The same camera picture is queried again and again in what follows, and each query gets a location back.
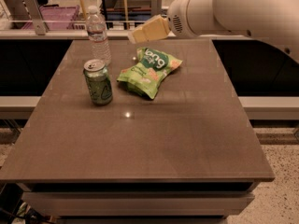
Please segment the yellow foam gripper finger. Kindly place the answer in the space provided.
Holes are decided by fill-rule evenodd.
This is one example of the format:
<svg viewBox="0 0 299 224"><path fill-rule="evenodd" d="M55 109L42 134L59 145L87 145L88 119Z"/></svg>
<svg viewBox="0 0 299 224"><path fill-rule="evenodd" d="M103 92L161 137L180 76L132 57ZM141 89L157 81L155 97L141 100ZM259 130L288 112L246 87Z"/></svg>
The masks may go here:
<svg viewBox="0 0 299 224"><path fill-rule="evenodd" d="M161 15L155 15L145 23L138 25L128 33L128 38L133 44L154 40L161 40L168 37L170 33L168 21Z"/></svg>

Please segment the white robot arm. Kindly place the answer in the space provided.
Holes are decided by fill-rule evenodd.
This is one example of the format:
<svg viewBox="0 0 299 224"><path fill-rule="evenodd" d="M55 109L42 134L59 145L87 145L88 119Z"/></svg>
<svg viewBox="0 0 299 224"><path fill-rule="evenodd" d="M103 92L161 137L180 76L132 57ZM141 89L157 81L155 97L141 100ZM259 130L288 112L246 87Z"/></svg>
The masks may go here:
<svg viewBox="0 0 299 224"><path fill-rule="evenodd" d="M165 18L154 16L128 37L136 44L169 34L179 38L242 35L299 62L299 0L174 0Z"/></svg>

